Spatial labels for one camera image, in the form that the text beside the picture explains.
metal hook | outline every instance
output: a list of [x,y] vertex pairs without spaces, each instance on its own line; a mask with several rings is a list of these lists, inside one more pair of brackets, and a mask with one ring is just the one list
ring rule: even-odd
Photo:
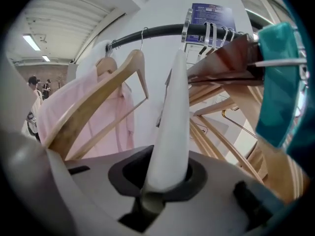
[[222,110],[222,116],[223,116],[223,118],[229,120],[231,123],[235,124],[236,126],[238,126],[238,127],[240,127],[241,129],[245,130],[247,133],[249,133],[249,134],[252,135],[253,137],[257,138],[257,136],[254,135],[252,132],[250,132],[250,131],[247,130],[246,128],[242,127],[242,126],[241,126],[240,124],[238,124],[237,122],[235,122],[235,121],[231,120],[230,118],[226,117],[226,116],[225,116],[225,111],[226,111],[226,110]]
[[113,56],[113,41],[110,43],[110,55],[109,57]]
[[255,67],[289,66],[289,65],[307,65],[307,60],[306,58],[271,59],[271,60],[257,61],[255,63],[248,64],[248,66],[255,66]]
[[148,27],[144,27],[143,29],[142,29],[142,32],[141,32],[141,47],[140,47],[140,50],[142,50],[142,46],[143,46],[143,31],[144,31],[144,29],[149,29]]
[[209,22],[205,22],[204,25],[206,25],[206,35],[205,35],[205,42],[203,44],[202,49],[200,50],[198,57],[197,57],[197,62],[201,60],[201,55],[204,53],[204,51],[208,48],[209,46],[209,40],[210,40],[210,32],[211,32],[211,27]]
[[232,42],[233,39],[234,39],[235,31],[234,31],[233,28],[228,28],[228,30],[230,30],[232,32],[232,37],[231,37],[231,40],[230,40],[230,42]]
[[226,37],[227,37],[227,33],[228,33],[227,28],[225,26],[222,26],[222,28],[223,28],[223,30],[225,30],[225,35],[224,35],[224,38],[222,40],[222,43],[220,44],[220,48],[223,46],[223,44],[226,40]]
[[112,49],[112,41],[110,41],[109,43],[108,43],[108,45],[107,45],[107,52],[106,52],[106,56],[108,57],[111,57],[111,55],[112,55],[112,52],[113,52],[113,49]]
[[188,30],[188,26],[190,24],[191,21],[191,15],[192,15],[192,9],[188,9],[186,18],[185,18],[185,22],[184,22],[184,26],[183,26],[183,30],[182,30],[182,43],[183,43],[183,47],[182,50],[184,50],[185,48],[185,41],[186,41],[186,37],[187,37],[187,30]]
[[217,47],[217,25],[214,23],[210,23],[213,27],[213,34],[212,34],[212,46],[211,49],[207,52],[207,55],[213,53]]
[[114,39],[114,40],[112,41],[112,45],[113,45],[115,42],[117,42],[116,39]]

wooden hanger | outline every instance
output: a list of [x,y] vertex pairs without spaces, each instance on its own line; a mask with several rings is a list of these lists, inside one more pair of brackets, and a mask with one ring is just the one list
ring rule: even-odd
[[125,115],[112,121],[106,127],[104,127],[101,131],[99,131],[95,136],[93,136],[90,140],[88,140],[84,145],[82,145],[76,153],[70,157],[69,160],[77,160],[81,159],[85,156],[90,149],[92,149],[105,135],[107,135],[117,124],[119,124],[123,119],[125,119],[128,115],[130,115],[133,111],[135,111],[144,101],[147,99],[142,100],[136,106],[134,106],[131,110],[129,110]]
[[252,150],[245,157],[247,158],[247,161],[255,169],[255,171],[258,173],[259,177],[263,180],[264,184],[266,186],[269,186],[267,182],[268,172],[267,172],[266,162],[263,158],[261,149],[259,148],[257,141],[252,147]]
[[192,102],[219,87],[219,85],[192,86],[190,88],[191,91],[189,91],[189,102]]
[[200,151],[209,157],[226,161],[217,147],[210,141],[210,139],[198,128],[197,124],[190,119],[189,120],[191,135],[194,138]]
[[258,87],[248,87],[250,90],[252,96],[255,98],[255,100],[261,105],[262,103],[262,93],[260,92]]
[[231,151],[231,153],[236,157],[236,159],[240,162],[240,164],[243,166],[244,170],[247,171],[249,174],[251,174],[255,179],[257,179],[259,182],[263,183],[262,179],[258,175],[258,173],[255,171],[253,166],[245,159],[244,156],[241,155],[241,153],[222,135],[215,127],[213,127],[204,117],[197,116],[197,118],[205,124],[207,128],[209,128],[212,133]]
[[227,98],[219,103],[213,104],[209,107],[200,109],[198,111],[196,111],[193,115],[194,116],[202,116],[202,115],[207,115],[207,114],[211,114],[211,113],[215,113],[218,111],[222,111],[225,109],[229,109],[229,108],[234,108],[237,107],[237,105],[234,103],[234,101],[231,98]]
[[44,146],[59,153],[65,160],[74,141],[95,111],[134,72],[137,72],[145,96],[148,98],[144,56],[142,51],[133,50],[122,66],[110,74],[108,80],[99,82],[88,94],[67,110],[47,137]]
[[192,100],[192,101],[189,101],[189,106],[193,106],[193,105],[196,105],[200,102],[203,102],[213,96],[216,96],[217,94],[221,93],[221,92],[224,92],[224,89],[222,87],[219,87],[219,88],[216,88],[214,90],[211,90],[210,92],[202,95],[201,97],[195,99],[195,100]]
[[[249,87],[240,85],[222,86],[241,109],[250,125],[255,128],[260,113],[260,103]],[[275,149],[258,137],[268,171],[268,182],[272,190],[286,203],[301,196],[307,188],[308,177],[301,168],[281,149]]]
[[116,61],[112,57],[104,57],[96,63],[97,76],[105,72],[113,73],[117,70]]
[[188,83],[194,86],[262,85],[262,73],[252,73],[246,66],[258,61],[258,58],[258,45],[244,34],[190,67],[187,70]]

hanger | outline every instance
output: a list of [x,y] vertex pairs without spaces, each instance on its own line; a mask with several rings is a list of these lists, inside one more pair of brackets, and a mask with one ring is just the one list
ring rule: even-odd
[[207,115],[207,114],[215,113],[215,112],[222,111],[225,109],[234,108],[236,106],[237,105],[234,103],[234,101],[231,98],[227,98],[219,103],[200,109],[196,111],[193,115],[194,116]]
[[210,141],[210,139],[198,128],[197,124],[190,118],[189,120],[191,133],[197,141],[197,145],[201,145],[200,150],[203,151],[204,155],[219,159],[226,162],[224,156],[220,153],[217,147]]
[[197,57],[197,61],[199,62],[201,60],[201,56],[202,54],[205,52],[205,50],[208,48],[209,46],[209,39],[210,39],[210,32],[211,32],[211,27],[210,27],[210,23],[209,22],[205,22],[204,25],[206,25],[206,35],[205,35],[205,41],[203,44],[202,49],[200,50],[198,57]]
[[190,99],[195,96],[197,93],[201,92],[202,90],[204,90],[207,86],[204,85],[204,86],[199,86],[199,87],[194,87],[194,86],[191,86],[188,91],[189,91],[189,101]]
[[137,72],[146,99],[148,99],[144,55],[140,50],[133,50],[121,67],[109,75],[108,80],[99,82],[80,101],[68,109],[47,137],[44,146],[55,151],[61,156],[62,160],[65,160],[74,141],[94,112],[134,72]]
[[207,55],[187,70],[188,83],[192,86],[240,84],[258,86],[263,84],[262,70],[248,70],[247,64],[257,62],[260,50],[248,35]]
[[200,97],[206,95],[207,93],[213,91],[214,89],[219,88],[220,86],[218,85],[210,85],[210,86],[194,86],[191,87],[193,89],[198,89],[196,90],[195,94],[192,94],[191,96],[189,96],[189,102],[193,102],[197,99],[199,99]]
[[230,42],[232,42],[233,41],[233,39],[234,39],[234,36],[235,36],[235,31],[234,31],[234,29],[233,28],[227,28],[228,30],[230,30],[231,32],[232,32],[232,37],[231,37],[231,39],[230,39]]
[[105,72],[113,73],[114,71],[117,70],[116,61],[112,58],[113,56],[112,41],[108,44],[108,51],[110,52],[110,56],[104,57],[96,63],[97,76],[100,76]]
[[211,88],[210,86],[208,86],[207,88],[205,88],[205,90],[209,90],[207,93],[203,94],[203,92],[201,91],[200,94],[201,96],[198,97],[197,99],[195,100],[192,100],[190,103],[189,103],[189,106],[193,106],[193,105],[196,105],[200,102],[203,102],[213,96],[216,96],[217,94],[219,93],[222,93],[224,92],[224,89],[222,87],[214,87],[214,88]]
[[225,111],[226,111],[226,109],[225,109],[225,110],[222,110],[222,113],[221,113],[222,116],[223,116],[223,118],[229,120],[231,123],[235,124],[236,126],[238,126],[239,128],[243,129],[244,131],[246,131],[246,132],[249,133],[251,136],[253,136],[254,138],[257,139],[257,136],[254,135],[252,132],[250,132],[248,129],[244,128],[242,125],[240,125],[240,124],[238,124],[237,122],[235,122],[235,121],[231,120],[230,118],[226,117]]
[[[242,110],[250,125],[255,128],[260,112],[260,104],[249,87],[241,85],[222,86]],[[309,179],[302,169],[282,151],[258,137],[268,171],[268,185],[286,203],[300,197],[307,188]]]
[[191,15],[192,15],[192,9],[189,8],[188,11],[187,11],[187,14],[186,14],[186,18],[185,18],[185,21],[184,21],[184,26],[183,26],[183,30],[182,30],[182,50],[185,49],[185,44],[186,44],[186,37],[187,37],[187,31],[188,31],[188,27],[189,27],[189,24],[190,24],[190,21],[191,21]]
[[226,37],[227,37],[227,34],[228,34],[228,32],[227,32],[228,29],[225,26],[222,26],[222,28],[223,28],[223,30],[225,30],[225,35],[224,35],[224,38],[223,38],[223,40],[222,40],[222,42],[220,44],[220,48],[224,45]]
[[213,38],[211,49],[207,52],[207,55],[213,53],[217,47],[217,25],[215,23],[210,23],[213,27]]
[[258,175],[258,173],[255,171],[255,169],[250,165],[250,163],[245,159],[244,156],[241,155],[241,153],[234,147],[233,144],[231,144],[225,137],[222,135],[215,127],[213,127],[204,117],[197,116],[197,118],[209,129],[214,133],[214,135],[228,148],[229,151],[236,157],[236,159],[240,162],[242,167],[245,171],[250,173],[256,180],[259,182],[262,182],[262,179]]
[[264,184],[269,188],[268,171],[266,161],[263,158],[263,153],[256,142],[252,151],[247,156],[247,161],[252,165],[260,178],[264,181]]
[[[147,27],[144,27],[142,29],[141,32],[141,47],[140,47],[140,51],[142,50],[143,47],[143,31],[144,29],[148,29]],[[125,115],[123,115],[122,117],[120,117],[119,119],[116,119],[114,121],[112,121],[110,124],[108,124],[106,127],[104,127],[101,131],[99,131],[94,137],[92,137],[89,141],[87,141],[84,145],[82,145],[77,151],[76,153],[71,156],[70,160],[77,160],[77,159],[81,159],[83,156],[85,156],[91,148],[93,148],[105,135],[107,135],[117,124],[119,124],[123,119],[125,119],[129,114],[131,114],[134,110],[136,110],[146,99],[148,99],[148,97],[146,97],[144,100],[142,100],[140,103],[138,103],[136,106],[134,106],[131,110],[129,110]]]

ceiling light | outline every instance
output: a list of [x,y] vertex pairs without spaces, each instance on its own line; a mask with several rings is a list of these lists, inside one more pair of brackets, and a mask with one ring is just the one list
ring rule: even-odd
[[44,56],[42,56],[42,57],[43,57],[43,59],[46,60],[47,62],[50,61],[49,58],[48,58],[46,55],[44,55]]
[[40,51],[40,48],[38,47],[38,45],[36,45],[31,35],[23,35],[23,38],[26,40],[26,42],[29,43],[30,46],[33,47],[35,51]]
[[245,10],[248,11],[248,12],[250,12],[250,13],[252,13],[252,14],[255,14],[256,16],[258,16],[258,17],[260,17],[260,18],[262,18],[263,20],[267,21],[267,22],[270,23],[271,25],[274,25],[274,23],[272,23],[270,20],[268,20],[268,19],[266,19],[265,17],[263,17],[263,16],[257,14],[256,12],[253,12],[253,11],[248,10],[248,9],[245,9]]

clothing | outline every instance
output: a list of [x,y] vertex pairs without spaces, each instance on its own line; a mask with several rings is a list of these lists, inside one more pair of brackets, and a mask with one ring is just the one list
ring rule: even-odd
[[77,67],[75,72],[75,78],[81,78],[91,71],[95,67],[95,64],[106,54],[106,45],[110,43],[110,40],[104,40],[95,45],[90,51],[89,55],[83,59]]
[[38,117],[38,112],[39,112],[39,108],[41,106],[41,104],[43,103],[43,96],[41,94],[41,92],[37,89],[35,89],[33,91],[33,93],[36,96],[36,100],[31,108],[31,111],[28,114],[28,118],[29,119],[34,119],[34,124],[29,123],[27,121],[25,121],[23,128],[22,128],[22,133],[24,133],[26,135],[35,135],[38,133],[38,129],[37,129],[37,117]]
[[[87,71],[83,77],[66,84],[43,102],[37,118],[37,128],[42,143],[53,130],[60,117],[74,103],[78,102],[85,94],[92,90],[98,82],[106,80],[109,77],[107,72],[101,76],[97,76],[95,64],[91,68],[87,68]],[[121,88],[115,90],[102,103],[84,126],[70,149],[66,160],[74,155],[83,144],[105,126],[123,116],[132,108],[131,90],[123,83]],[[133,132],[133,113],[131,113],[116,128],[103,137],[83,158],[108,155],[133,148]]]
[[[46,83],[43,85],[43,89],[48,89],[48,88],[49,88],[49,84],[46,82]],[[43,90],[43,96],[44,96],[44,99],[48,99],[48,97],[49,97],[49,91]]]

